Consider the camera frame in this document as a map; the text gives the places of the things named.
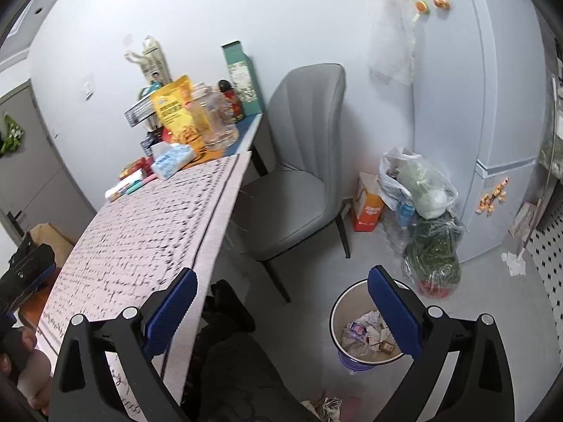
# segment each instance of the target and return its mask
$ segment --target cardboard box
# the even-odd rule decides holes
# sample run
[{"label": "cardboard box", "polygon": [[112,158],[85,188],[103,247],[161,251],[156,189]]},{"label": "cardboard box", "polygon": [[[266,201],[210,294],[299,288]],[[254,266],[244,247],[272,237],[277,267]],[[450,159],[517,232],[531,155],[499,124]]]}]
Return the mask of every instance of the cardboard box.
[{"label": "cardboard box", "polygon": [[375,229],[385,206],[379,194],[380,188],[376,174],[360,172],[356,195],[350,209],[354,231],[372,232]]},{"label": "cardboard box", "polygon": [[243,105],[245,116],[262,112],[261,94],[251,60],[244,54],[240,41],[225,44],[224,59],[229,67],[229,75],[236,96]]}]

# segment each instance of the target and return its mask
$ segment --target chair leg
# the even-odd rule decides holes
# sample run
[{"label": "chair leg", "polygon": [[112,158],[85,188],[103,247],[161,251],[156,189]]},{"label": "chair leg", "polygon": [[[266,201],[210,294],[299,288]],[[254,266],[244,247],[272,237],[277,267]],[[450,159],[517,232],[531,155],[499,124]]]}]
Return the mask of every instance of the chair leg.
[{"label": "chair leg", "polygon": [[336,222],[336,226],[339,228],[340,234],[340,241],[342,241],[342,246],[344,247],[344,253],[346,254],[346,258],[350,258],[350,246],[348,245],[348,237],[346,235],[346,227],[344,225],[344,221],[342,220],[342,215],[339,214],[336,216],[334,220]]},{"label": "chair leg", "polygon": [[260,154],[258,153],[258,150],[254,145],[251,146],[250,151],[250,159],[252,161],[252,164],[254,164],[254,168],[256,168],[258,175],[260,177],[267,175],[268,169],[266,168],[266,165],[264,165],[264,162],[262,161],[262,158],[260,157]]},{"label": "chair leg", "polygon": [[270,276],[270,279],[272,279],[272,282],[276,286],[276,289],[278,289],[278,292],[281,293],[284,300],[287,301],[288,303],[291,303],[291,298],[289,297],[289,294],[287,293],[287,290],[285,289],[282,280],[278,275],[278,272],[274,269],[270,261],[266,260],[260,263],[264,265],[264,268],[266,269],[266,273],[268,273],[268,276]]}]

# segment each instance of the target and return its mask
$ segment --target human hand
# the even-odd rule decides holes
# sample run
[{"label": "human hand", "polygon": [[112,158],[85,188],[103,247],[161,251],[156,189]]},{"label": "human hand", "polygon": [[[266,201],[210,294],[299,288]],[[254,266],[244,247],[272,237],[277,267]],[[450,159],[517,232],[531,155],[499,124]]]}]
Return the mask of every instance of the human hand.
[{"label": "human hand", "polygon": [[[37,337],[31,328],[23,327],[21,342],[26,351],[30,352],[25,368],[18,379],[18,390],[27,398],[29,406],[49,415],[51,399],[51,362],[47,356],[35,349]],[[12,372],[10,358],[0,354],[0,371],[4,376]]]}]

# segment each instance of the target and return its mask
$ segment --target gray chair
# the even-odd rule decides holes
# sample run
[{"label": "gray chair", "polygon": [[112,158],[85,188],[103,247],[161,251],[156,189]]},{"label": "gray chair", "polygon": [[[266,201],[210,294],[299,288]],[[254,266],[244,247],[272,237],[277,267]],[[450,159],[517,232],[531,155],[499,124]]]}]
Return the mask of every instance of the gray chair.
[{"label": "gray chair", "polygon": [[346,258],[350,249],[341,217],[340,111],[346,76],[338,64],[291,71],[268,108],[278,166],[243,187],[235,223],[249,255],[261,262],[289,303],[271,259],[336,222]]}]

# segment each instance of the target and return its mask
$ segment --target table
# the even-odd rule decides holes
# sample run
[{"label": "table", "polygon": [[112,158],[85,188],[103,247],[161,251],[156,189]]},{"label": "table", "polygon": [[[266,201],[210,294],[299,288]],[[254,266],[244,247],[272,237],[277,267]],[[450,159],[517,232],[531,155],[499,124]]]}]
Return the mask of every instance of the table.
[{"label": "table", "polygon": [[[225,157],[167,181],[153,181],[102,207],[69,256],[39,321],[38,346],[53,366],[72,315],[82,312],[90,321],[115,317],[127,306],[141,306],[150,293],[166,288],[183,267],[189,267],[198,276],[197,295],[167,359],[153,359],[179,401],[213,266],[261,118],[258,114],[237,124],[239,142]],[[116,357],[109,361],[129,416],[143,420],[119,361]]]},{"label": "table", "polygon": [[232,146],[227,147],[224,152],[225,156],[229,156],[235,153],[250,151],[252,153],[251,160],[252,164],[256,168],[256,171],[260,176],[265,176],[268,174],[266,165],[262,161],[256,147],[253,144],[254,137],[258,131],[258,126],[262,120],[262,113],[255,114],[253,116],[248,116],[236,123],[236,127],[239,129],[239,139]]}]

